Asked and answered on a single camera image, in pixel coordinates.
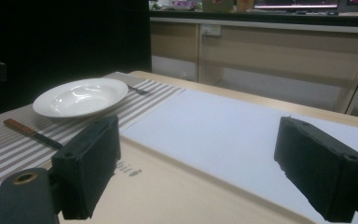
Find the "striped placemat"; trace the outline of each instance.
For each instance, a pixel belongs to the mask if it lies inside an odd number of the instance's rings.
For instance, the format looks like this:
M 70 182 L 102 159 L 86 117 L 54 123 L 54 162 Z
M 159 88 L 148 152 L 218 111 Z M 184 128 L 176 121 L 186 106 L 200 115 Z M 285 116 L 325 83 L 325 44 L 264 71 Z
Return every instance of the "striped placemat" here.
M 95 119 L 117 115 L 120 131 L 127 129 L 134 122 L 147 115 L 170 97 L 184 89 L 139 78 L 123 73 L 113 73 L 106 77 L 121 80 L 142 90 L 152 90 L 150 94 L 140 95 L 129 90 L 126 97 L 118 104 L 91 117 L 77 119 L 52 119 L 36 114 L 32 105 L 27 105 L 0 115 L 0 184 L 9 175 L 21 170 L 37 167 L 48 161 L 56 152 L 39 144 L 33 139 L 24 137 L 3 123 L 5 119 L 15 119 L 34 128 L 65 145 L 76 134 Z

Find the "dark background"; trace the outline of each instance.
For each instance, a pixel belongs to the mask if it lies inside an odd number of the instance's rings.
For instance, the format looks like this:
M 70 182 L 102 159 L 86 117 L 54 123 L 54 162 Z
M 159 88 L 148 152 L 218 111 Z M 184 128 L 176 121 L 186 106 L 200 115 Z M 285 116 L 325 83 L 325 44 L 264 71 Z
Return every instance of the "dark background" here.
M 151 71 L 148 1 L 0 0 L 0 113 L 63 83 Z

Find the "wooden knife handle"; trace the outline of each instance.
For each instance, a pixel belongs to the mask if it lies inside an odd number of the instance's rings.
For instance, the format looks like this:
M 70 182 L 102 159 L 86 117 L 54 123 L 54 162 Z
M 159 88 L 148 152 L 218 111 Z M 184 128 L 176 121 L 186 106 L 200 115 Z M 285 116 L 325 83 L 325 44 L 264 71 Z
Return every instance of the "wooden knife handle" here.
M 32 135 L 35 133 L 35 130 L 32 129 L 32 128 L 29 128 L 21 123 L 19 123 L 18 121 L 14 120 L 14 119 L 5 119 L 4 120 L 4 123 L 10 127 L 10 128 L 13 128 L 14 130 L 17 130 L 19 131 L 20 133 L 22 134 L 25 134 L 25 135 Z

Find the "wall outlet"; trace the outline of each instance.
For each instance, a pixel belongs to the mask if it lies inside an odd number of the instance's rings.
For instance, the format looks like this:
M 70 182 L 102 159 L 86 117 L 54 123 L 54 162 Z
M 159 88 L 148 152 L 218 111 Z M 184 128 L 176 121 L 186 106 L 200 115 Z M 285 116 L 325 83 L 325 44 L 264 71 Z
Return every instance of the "wall outlet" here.
M 202 24 L 201 25 L 201 34 L 202 35 L 221 35 L 220 34 L 220 25 Z

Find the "white cutting board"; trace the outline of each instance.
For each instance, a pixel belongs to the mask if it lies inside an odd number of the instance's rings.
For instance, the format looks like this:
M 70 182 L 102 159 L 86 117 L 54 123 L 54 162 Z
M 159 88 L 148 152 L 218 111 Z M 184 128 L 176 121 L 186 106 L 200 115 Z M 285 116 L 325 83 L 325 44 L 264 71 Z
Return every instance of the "white cutting board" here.
M 358 128 L 191 90 L 122 134 L 316 223 L 326 223 L 273 160 L 282 116 L 309 122 L 358 151 Z M 358 215 L 353 223 L 358 223 Z

